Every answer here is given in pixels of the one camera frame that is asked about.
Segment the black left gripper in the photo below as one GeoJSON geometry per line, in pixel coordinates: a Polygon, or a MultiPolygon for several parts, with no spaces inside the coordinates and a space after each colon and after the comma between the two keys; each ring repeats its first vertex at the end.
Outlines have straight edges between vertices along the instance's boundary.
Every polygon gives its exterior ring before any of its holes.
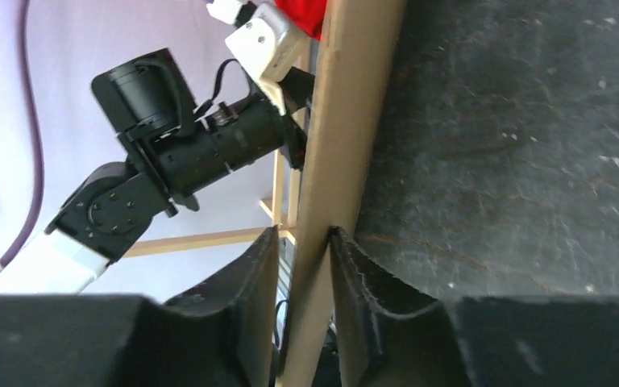
{"type": "Polygon", "coordinates": [[[274,150],[289,162],[290,168],[302,171],[305,163],[307,134],[303,123],[293,115],[309,106],[314,92],[315,76],[292,66],[277,83],[272,84],[272,104],[277,109],[273,119],[274,150]]]}

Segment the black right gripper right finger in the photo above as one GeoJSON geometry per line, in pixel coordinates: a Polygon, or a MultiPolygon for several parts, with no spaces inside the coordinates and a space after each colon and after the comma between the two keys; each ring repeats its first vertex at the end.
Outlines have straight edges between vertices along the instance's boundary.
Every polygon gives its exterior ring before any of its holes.
{"type": "Polygon", "coordinates": [[[619,386],[619,297],[437,299],[328,245],[345,386],[619,386]]]}

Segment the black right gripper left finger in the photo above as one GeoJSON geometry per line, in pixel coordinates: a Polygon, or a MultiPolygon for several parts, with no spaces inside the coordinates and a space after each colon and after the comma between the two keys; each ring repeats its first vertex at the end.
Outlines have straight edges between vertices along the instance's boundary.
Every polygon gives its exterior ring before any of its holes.
{"type": "Polygon", "coordinates": [[[0,386],[266,386],[278,230],[160,304],[137,295],[0,296],[0,386]]]}

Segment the brown backing board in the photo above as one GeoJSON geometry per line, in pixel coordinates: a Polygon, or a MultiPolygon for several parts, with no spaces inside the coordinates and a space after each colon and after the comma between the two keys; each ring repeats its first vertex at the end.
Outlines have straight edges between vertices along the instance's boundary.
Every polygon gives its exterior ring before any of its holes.
{"type": "Polygon", "coordinates": [[[331,1],[316,62],[279,386],[309,386],[333,310],[327,233],[353,231],[403,1],[331,1]]]}

